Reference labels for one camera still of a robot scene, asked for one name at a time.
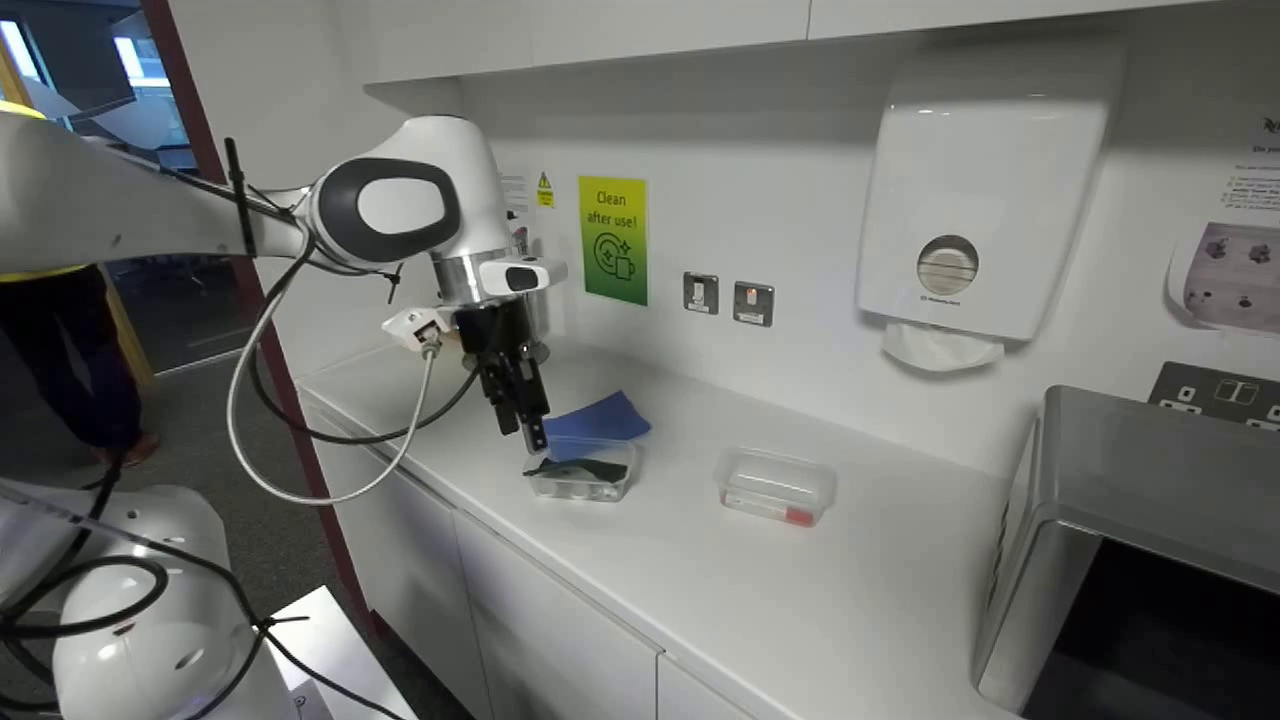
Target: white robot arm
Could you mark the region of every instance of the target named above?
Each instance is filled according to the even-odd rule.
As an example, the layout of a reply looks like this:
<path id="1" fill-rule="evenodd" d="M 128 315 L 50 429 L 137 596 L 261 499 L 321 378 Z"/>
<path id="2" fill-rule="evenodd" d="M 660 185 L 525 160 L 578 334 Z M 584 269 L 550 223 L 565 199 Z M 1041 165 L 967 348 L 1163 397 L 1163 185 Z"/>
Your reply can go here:
<path id="1" fill-rule="evenodd" d="M 519 256 L 476 126 L 404 121 L 371 153 L 266 199 L 152 171 L 20 118 L 0 118 L 0 155 L 0 269 L 303 256 L 310 244 L 341 269 L 427 256 L 500 429 L 525 429 L 528 448 L 543 448 L 546 401 L 519 295 L 543 292 L 556 274 Z"/>
<path id="2" fill-rule="evenodd" d="M 316 260 L 341 269 L 383 269 L 427 256 L 440 279 L 440 314 L 459 327 L 500 429 L 525 429 L 528 448 L 543 451 L 546 401 L 536 371 L 539 352 L 525 315 L 525 295 L 543 292 L 556 274 L 519 256 L 476 126 L 444 118 L 406 121 L 394 138 L 337 165 L 307 189 L 244 196 L 244 185 L 216 189 L 162 175 L 50 126 L 0 118 L 0 269 L 188 254 L 287 260 L 316 254 Z M 13 524 L 30 519 L 20 513 L 20 495 L 20 486 L 0 482 L 0 524 L 3 516 Z M 188 536 L 183 544 L 190 548 L 201 539 L 208 544 L 203 557 L 226 560 L 208 507 L 201 529 L 171 529 L 174 516 L 201 516 L 196 499 L 158 493 L 138 516 L 158 536 Z M 13 560 L 13 553 L 0 553 L 8 591 L 20 587 Z M 72 587 L 64 622 L 119 607 L 119 599 L 137 599 L 138 587 L 149 587 L 149 579 L 128 568 L 89 572 Z M 174 578 L 167 591 L 171 596 L 137 618 L 137 626 L 60 642 L 55 675 L 66 692 L 64 716 L 171 716 L 190 710 L 201 688 L 208 692 L 208 685 L 183 681 L 188 665 L 203 659 L 190 675 L 225 675 L 230 667 L 226 656 L 244 656 L 244 622 L 225 603 L 210 603 L 210 591 L 201 591 L 196 578 Z M 154 667 L 162 665 L 162 674 L 149 674 L 154 675 L 154 688 L 124 692 L 149 659 Z M 262 710 L 244 706 L 237 714 L 237 701 L 219 710 L 219 716 L 261 716 L 248 710 Z"/>

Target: cabinet door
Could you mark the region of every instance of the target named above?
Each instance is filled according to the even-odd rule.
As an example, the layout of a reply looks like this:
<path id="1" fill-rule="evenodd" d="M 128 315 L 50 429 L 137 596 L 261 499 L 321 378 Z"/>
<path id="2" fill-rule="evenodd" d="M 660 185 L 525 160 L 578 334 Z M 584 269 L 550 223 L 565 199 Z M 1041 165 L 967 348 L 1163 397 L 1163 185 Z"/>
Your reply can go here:
<path id="1" fill-rule="evenodd" d="M 663 656 L 660 659 L 660 720 L 749 720 L 749 716 Z"/>
<path id="2" fill-rule="evenodd" d="M 813 0 L 807 36 L 872 36 L 907 30 L 998 24 L 1031 18 L 1087 18 L 1194 0 Z"/>
<path id="3" fill-rule="evenodd" d="M 368 86 L 532 66 L 536 0 L 341 0 L 337 36 Z"/>
<path id="4" fill-rule="evenodd" d="M 459 516 L 496 720 L 650 720 L 655 648 Z"/>
<path id="5" fill-rule="evenodd" d="M 807 0 L 539 0 L 536 66 L 802 41 Z"/>
<path id="6" fill-rule="evenodd" d="M 316 455 L 327 493 L 354 489 L 383 468 L 368 448 L 316 445 Z M 365 599 L 470 716 L 487 720 L 487 688 L 453 516 L 455 513 L 444 499 L 404 473 L 371 495 L 337 507 Z"/>
<path id="7" fill-rule="evenodd" d="M 359 0 L 337 36 L 359 81 L 519 73 L 802 41 L 807 0 Z"/>

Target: small plastic container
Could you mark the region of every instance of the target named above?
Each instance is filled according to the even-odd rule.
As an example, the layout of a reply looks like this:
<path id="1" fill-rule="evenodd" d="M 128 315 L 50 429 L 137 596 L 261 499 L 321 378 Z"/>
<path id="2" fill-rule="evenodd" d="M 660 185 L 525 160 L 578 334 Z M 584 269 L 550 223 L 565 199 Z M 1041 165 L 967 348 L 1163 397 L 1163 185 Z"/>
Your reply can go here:
<path id="1" fill-rule="evenodd" d="M 721 482 L 721 504 L 813 529 L 835 504 L 835 473 L 756 451 L 731 451 Z"/>
<path id="2" fill-rule="evenodd" d="M 525 473 L 532 493 L 543 499 L 595 499 L 619 504 L 639 473 L 639 445 L 611 445 L 584 460 L 543 460 Z"/>

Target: green sign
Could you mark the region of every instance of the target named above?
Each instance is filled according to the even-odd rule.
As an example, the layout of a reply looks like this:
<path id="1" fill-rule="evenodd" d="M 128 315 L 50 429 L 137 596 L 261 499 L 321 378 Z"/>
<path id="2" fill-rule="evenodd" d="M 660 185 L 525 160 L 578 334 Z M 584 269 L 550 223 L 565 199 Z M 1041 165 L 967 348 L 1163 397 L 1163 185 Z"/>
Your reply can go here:
<path id="1" fill-rule="evenodd" d="M 584 279 L 591 295 L 649 303 L 649 194 L 628 175 L 578 175 Z"/>

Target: cable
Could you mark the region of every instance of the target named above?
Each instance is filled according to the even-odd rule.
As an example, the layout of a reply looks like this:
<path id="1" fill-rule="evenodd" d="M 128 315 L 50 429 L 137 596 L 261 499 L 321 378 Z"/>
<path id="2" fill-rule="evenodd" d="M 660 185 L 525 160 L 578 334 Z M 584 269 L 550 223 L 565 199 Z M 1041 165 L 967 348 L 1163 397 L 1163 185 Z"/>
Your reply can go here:
<path id="1" fill-rule="evenodd" d="M 149 572 L 149 578 L 152 578 L 152 587 L 149 587 L 138 599 L 133 599 L 133 603 L 115 607 L 115 612 L 81 622 L 81 626 L 8 626 L 8 629 L 0 629 L 0 638 L 3 638 L 3 642 L 89 638 L 89 633 L 105 633 L 105 629 L 110 629 L 110 626 L 124 626 L 128 618 L 152 607 L 152 603 L 162 596 L 162 587 L 167 587 L 162 564 L 138 560 L 138 557 L 96 557 L 96 560 L 72 564 L 72 568 L 60 572 L 50 584 L 43 584 L 40 596 L 48 596 L 50 587 L 60 587 L 60 584 L 66 584 L 66 579 L 76 579 L 76 578 L 82 578 L 82 572 L 115 568 L 115 564 Z"/>
<path id="2" fill-rule="evenodd" d="M 476 378 L 479 378 L 479 371 L 467 371 L 467 382 L 464 382 L 431 416 L 414 421 L 414 429 L 427 429 L 427 424 L 436 424 L 440 416 L 447 416 L 447 412 L 470 393 Z M 262 385 L 262 371 L 261 371 L 257 364 L 248 364 L 248 382 L 250 382 L 257 401 L 261 401 L 280 424 L 287 424 L 287 429 L 294 429 L 294 434 L 303 434 L 303 436 L 310 436 L 310 442 L 321 442 L 321 445 L 388 445 L 388 442 L 394 442 L 394 436 L 406 434 L 406 429 L 377 434 L 377 436 L 332 436 L 332 434 L 316 434 L 310 424 L 303 424 L 300 416 L 287 416 L 287 412 L 270 401 L 270 393 L 266 393 L 266 385 Z"/>
<path id="3" fill-rule="evenodd" d="M 300 656 L 292 656 L 287 644 L 280 644 L 280 638 L 274 638 L 270 629 L 262 629 L 262 638 L 266 638 L 266 644 L 270 644 L 292 667 L 300 667 L 300 674 L 310 675 L 316 685 L 322 685 L 322 688 L 341 692 L 343 701 L 365 706 L 365 710 L 371 710 L 371 714 L 379 714 L 379 716 L 388 716 L 388 720 L 398 720 L 392 710 L 371 706 L 371 701 L 341 688 L 337 681 L 321 675 L 310 665 L 303 665 Z"/>
<path id="4" fill-rule="evenodd" d="M 392 482 L 392 473 L 394 473 L 398 460 L 406 455 L 412 436 L 414 436 L 414 424 L 425 421 L 425 408 L 427 408 L 436 348 L 427 352 L 425 382 L 420 382 L 420 390 L 414 390 L 414 404 L 412 404 L 412 416 L 406 416 L 406 424 L 404 424 L 404 442 L 398 442 L 398 448 L 394 448 L 394 455 L 388 460 L 383 473 L 377 473 L 371 482 L 365 482 L 359 489 L 341 493 L 341 495 L 294 495 L 294 493 L 274 489 L 266 478 L 261 478 L 261 468 L 257 468 L 257 466 L 248 460 L 248 451 L 239 448 L 237 401 L 239 401 L 244 370 L 248 370 L 248 359 L 257 358 L 257 344 L 261 344 L 262 327 L 270 324 L 274 310 L 280 310 L 285 295 L 287 295 L 287 285 L 292 285 L 294 274 L 310 260 L 310 254 L 316 254 L 316 244 L 307 244 L 307 254 L 270 285 L 266 310 L 262 310 L 262 315 L 250 324 L 250 334 L 248 334 L 248 339 L 244 339 L 244 348 L 239 348 L 239 359 L 237 359 L 237 370 L 230 370 L 225 424 L 226 424 L 230 451 L 237 451 L 244 478 L 248 478 L 257 489 L 262 489 L 266 495 L 274 495 L 274 499 L 285 499 L 285 504 L 332 507 L 332 504 L 347 504 L 347 499 L 354 499 L 354 495 L 368 495 L 371 489 L 379 489 L 383 482 Z"/>
<path id="5" fill-rule="evenodd" d="M 20 642 L 0 642 L 0 648 L 24 665 L 28 675 L 36 675 L 40 685 L 50 685 L 50 667 Z"/>
<path id="6" fill-rule="evenodd" d="M 274 218 L 292 218 L 292 220 L 300 220 L 294 218 L 294 208 L 307 199 L 307 196 L 300 196 L 294 204 L 274 204 L 262 189 L 257 189 L 257 185 L 244 185 L 261 204 L 266 204 Z M 307 260 L 310 269 L 321 269 L 321 274 L 327 274 L 327 275 L 379 275 L 379 279 L 388 279 L 388 285 L 398 285 L 398 269 L 394 274 L 379 274 L 379 269 L 341 269 L 341 266 L 322 266 L 322 260 Z"/>
<path id="7" fill-rule="evenodd" d="M 225 701 L 237 695 L 237 688 L 244 685 L 244 675 L 250 674 L 257 656 L 262 652 L 262 638 L 250 638 L 244 665 L 237 667 L 237 675 L 201 710 L 190 714 L 190 720 L 210 716 L 216 710 L 225 710 Z"/>
<path id="8" fill-rule="evenodd" d="M 13 701 L 13 695 L 0 695 L 0 710 L 24 714 L 24 716 L 55 716 L 60 714 L 55 706 L 28 706 L 28 701 Z"/>
<path id="9" fill-rule="evenodd" d="M 109 473 L 96 482 L 96 495 L 93 495 L 93 507 L 89 516 L 98 519 L 110 504 L 110 493 L 119 486 L 119 473 L 124 473 L 124 455 L 128 451 L 110 451 L 110 466 Z M 20 618 L 28 618 L 40 596 L 48 596 L 50 587 L 64 584 L 64 572 L 76 564 L 81 548 L 89 544 L 89 533 L 81 529 L 72 536 L 72 544 L 50 560 L 50 568 L 43 572 L 43 579 L 36 579 L 36 587 L 28 587 L 24 596 L 14 596 L 8 607 L 0 607 L 0 633 L 13 629 Z"/>
<path id="10" fill-rule="evenodd" d="M 13 504 L 36 507 L 36 513 L 43 513 L 43 516 L 60 516 L 60 519 L 66 519 L 66 524 L 76 524 L 76 529 L 82 529 L 82 533 L 98 533 L 98 536 L 110 536 L 110 539 L 128 539 L 128 544 L 138 544 L 138 548 L 152 548 L 152 553 L 158 553 L 158 557 L 174 557 L 174 560 L 183 560 L 183 564 L 190 564 L 190 568 L 210 572 L 216 579 L 225 579 L 225 584 L 230 587 L 244 622 L 248 622 L 262 642 L 270 642 L 270 644 L 280 648 L 280 642 L 270 638 L 270 622 L 262 622 L 262 618 L 250 612 L 244 584 L 239 584 L 226 568 L 219 568 L 219 564 L 210 564 L 210 560 L 203 560 L 203 557 L 190 557 L 190 553 L 183 553 L 183 548 L 154 544 L 154 539 L 137 536 L 137 533 L 128 533 L 128 529 L 105 524 L 105 519 L 96 519 L 96 516 L 76 516 L 76 513 L 50 504 L 50 499 L 28 495 L 28 493 L 8 489 L 8 486 L 0 486 L 0 495 L 13 499 Z M 219 706 L 239 688 L 239 681 L 248 675 L 248 667 L 250 667 L 250 659 L 257 659 L 257 648 L 248 648 L 248 659 L 239 665 L 239 674 L 230 675 L 230 685 L 226 685 L 225 692 L 216 692 L 210 706 L 203 706 L 190 720 L 208 716 L 210 710 L 219 710 Z M 377 701 L 368 701 L 368 695 L 347 692 L 343 685 L 321 675 L 316 667 L 307 667 L 307 665 L 294 659 L 292 652 L 280 652 L 280 656 L 285 656 L 287 665 L 294 665 L 300 674 L 307 674 L 310 681 L 321 681 L 322 688 L 332 688 L 332 692 L 341 692 L 341 695 L 347 695 L 347 701 L 354 701 L 354 706 L 365 706 L 365 710 L 394 720 L 392 710 L 383 710 L 383 706 L 377 706 Z"/>
<path id="11" fill-rule="evenodd" d="M 208 185 L 208 179 L 196 179 L 196 175 L 183 175 L 183 171 L 167 171 L 167 169 L 152 169 L 154 175 L 167 175 L 174 185 L 188 185 L 196 194 L 208 194 L 208 196 L 219 196 L 219 199 L 230 199 L 237 204 L 237 194 L 219 189 L 219 185 Z M 257 218 L 266 218 L 274 223 L 294 223 L 294 218 L 287 208 L 262 208 L 262 204 L 248 204 L 248 211 Z"/>

